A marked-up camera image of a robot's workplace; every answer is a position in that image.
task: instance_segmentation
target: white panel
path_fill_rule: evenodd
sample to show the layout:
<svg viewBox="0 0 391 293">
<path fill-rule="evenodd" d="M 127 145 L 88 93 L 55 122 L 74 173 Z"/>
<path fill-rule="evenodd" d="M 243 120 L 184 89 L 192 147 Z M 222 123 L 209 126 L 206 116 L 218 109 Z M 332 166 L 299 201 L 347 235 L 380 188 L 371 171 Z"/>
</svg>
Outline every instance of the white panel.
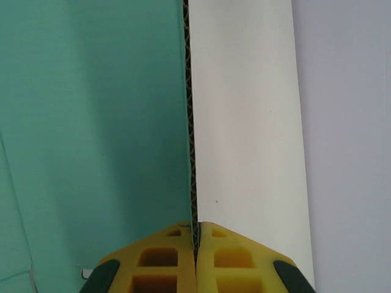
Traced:
<svg viewBox="0 0 391 293">
<path fill-rule="evenodd" d="M 289 0 L 193 0 L 199 220 L 291 257 L 314 283 Z"/>
</svg>

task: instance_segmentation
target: teal wall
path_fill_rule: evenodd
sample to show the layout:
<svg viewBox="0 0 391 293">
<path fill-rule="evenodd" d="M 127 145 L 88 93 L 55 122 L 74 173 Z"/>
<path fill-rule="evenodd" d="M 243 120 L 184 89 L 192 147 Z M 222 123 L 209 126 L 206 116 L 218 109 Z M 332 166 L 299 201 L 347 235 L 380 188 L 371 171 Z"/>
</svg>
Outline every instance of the teal wall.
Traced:
<svg viewBox="0 0 391 293">
<path fill-rule="evenodd" d="M 12 286 L 31 291 L 31 255 L 0 135 L 0 292 Z"/>
<path fill-rule="evenodd" d="M 39 293 L 190 218 L 181 11 L 0 1 L 0 130 Z"/>
</svg>

